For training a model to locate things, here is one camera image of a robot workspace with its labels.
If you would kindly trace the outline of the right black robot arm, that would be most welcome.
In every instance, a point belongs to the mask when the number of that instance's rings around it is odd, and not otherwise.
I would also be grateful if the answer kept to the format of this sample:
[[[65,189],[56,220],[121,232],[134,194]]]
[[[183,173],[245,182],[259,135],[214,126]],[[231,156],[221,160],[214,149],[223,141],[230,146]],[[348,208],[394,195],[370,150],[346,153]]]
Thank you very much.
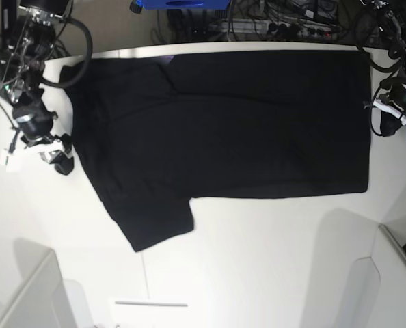
[[[58,115],[49,111],[42,101],[43,87],[64,90],[81,80],[92,59],[92,36],[84,23],[72,17],[72,1],[16,1],[14,4],[25,15],[17,18],[0,59],[0,97],[12,108],[6,116],[14,131],[3,163],[9,166],[23,154],[39,154],[57,173],[67,176],[74,169],[72,142],[67,134],[52,134]],[[57,24],[80,29],[85,36],[86,51],[76,74],[52,82],[43,73],[60,39],[55,30]]]

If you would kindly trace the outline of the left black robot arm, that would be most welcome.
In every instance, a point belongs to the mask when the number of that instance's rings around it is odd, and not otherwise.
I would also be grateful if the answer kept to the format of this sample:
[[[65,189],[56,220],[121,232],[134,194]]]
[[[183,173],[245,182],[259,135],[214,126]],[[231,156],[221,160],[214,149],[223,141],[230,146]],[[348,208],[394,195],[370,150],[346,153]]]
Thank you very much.
[[[362,1],[362,9],[353,20],[351,34],[358,51],[374,70],[389,74],[376,89],[370,104],[369,114],[380,110],[380,131],[373,123],[370,129],[378,137],[393,136],[401,127],[406,128],[406,1]],[[394,61],[383,67],[370,56],[356,36],[357,25],[365,14],[373,14],[379,32],[388,47],[388,57]]]

